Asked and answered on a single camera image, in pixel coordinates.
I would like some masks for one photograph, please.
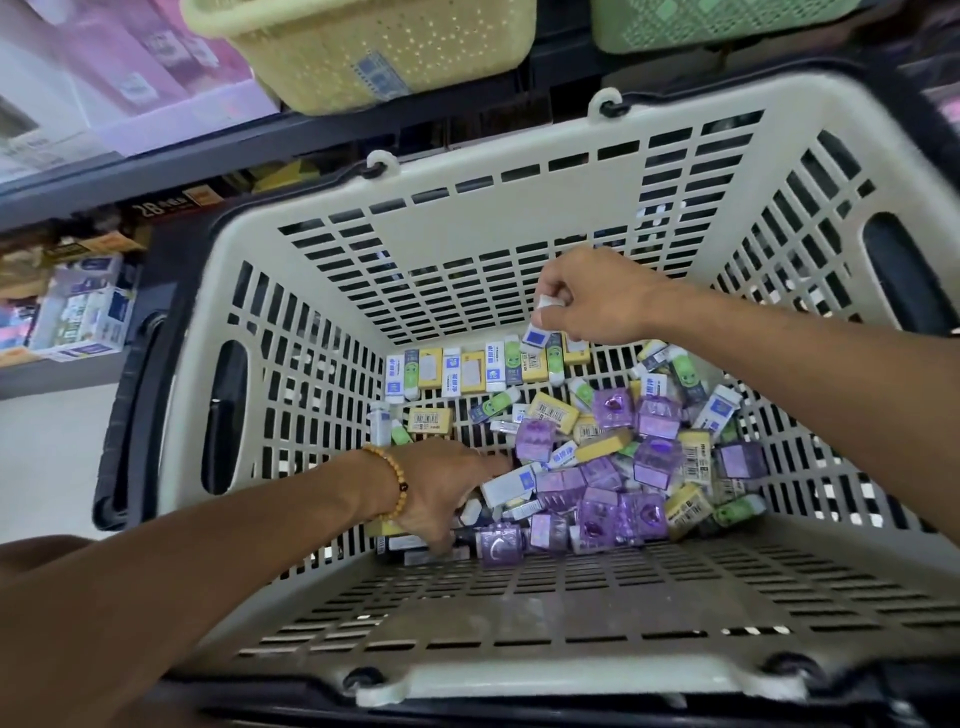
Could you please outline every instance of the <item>yellow eraser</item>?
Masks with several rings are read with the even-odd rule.
[[[414,407],[410,410],[407,432],[448,435],[452,424],[451,412],[447,407]]]
[[[582,445],[588,440],[595,440],[603,434],[593,415],[581,415],[577,419],[577,424],[573,426],[573,442]]]
[[[393,521],[381,521],[377,519],[376,521],[364,523],[363,533],[367,538],[375,539],[377,536],[402,536],[406,531]]]
[[[684,446],[684,483],[710,488],[713,477],[710,467],[710,433],[705,429],[685,429],[678,436]]]
[[[484,353],[465,352],[460,359],[460,394],[477,395],[487,391]]]
[[[520,369],[524,384],[536,384],[550,377],[546,370],[546,356],[542,353],[523,352],[520,355]]]
[[[577,448],[577,462],[586,463],[604,455],[613,455],[621,448],[626,448],[634,439],[634,433],[628,427],[620,427],[604,432],[596,440],[583,443]]]
[[[707,494],[693,483],[685,483],[683,488],[666,500],[666,522],[670,540],[683,538],[700,521],[705,521],[713,513],[713,506]]]
[[[444,350],[420,350],[420,389],[440,389],[444,380]]]
[[[580,412],[576,407],[539,392],[527,407],[527,420],[549,420],[557,426],[557,431],[568,435],[577,424]]]
[[[589,364],[590,344],[587,341],[570,341],[564,334],[564,364]]]

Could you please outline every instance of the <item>beaded bracelet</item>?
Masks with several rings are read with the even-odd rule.
[[[372,452],[378,457],[382,457],[387,461],[390,467],[394,469],[394,473],[396,473],[396,482],[400,486],[400,495],[396,499],[396,506],[390,513],[385,513],[380,516],[382,521],[393,521],[401,513],[403,513],[403,508],[407,504],[407,489],[410,486],[407,484],[407,479],[403,476],[403,469],[396,463],[393,456],[390,455],[385,449],[378,448],[376,445],[371,445],[370,443],[364,443],[363,449],[367,452]]]

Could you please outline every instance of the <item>barcode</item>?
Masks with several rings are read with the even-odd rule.
[[[190,60],[190,53],[183,47],[183,44],[177,40],[173,31],[163,31],[161,33],[154,33],[152,36],[147,36],[143,44],[147,46],[147,50],[150,51],[151,55],[160,61],[162,65],[171,66],[175,63]]]
[[[139,73],[131,73],[116,83],[115,88],[120,91],[127,101],[132,104],[149,104],[159,98],[156,89],[147,83]]]

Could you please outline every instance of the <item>hand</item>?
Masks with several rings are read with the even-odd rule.
[[[629,344],[661,338],[663,314],[694,291],[610,248],[583,245],[543,266],[535,300],[546,294],[566,307],[538,308],[531,321],[594,344]]]
[[[512,469],[504,455],[481,455],[454,440],[429,437],[388,452],[403,469],[407,504],[396,519],[408,533],[420,536],[434,553],[453,546],[450,520],[474,488]]]

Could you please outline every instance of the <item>basket handle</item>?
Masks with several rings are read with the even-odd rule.
[[[864,224],[862,236],[880,288],[904,331],[949,336],[960,327],[939,279],[896,215],[877,213]]]

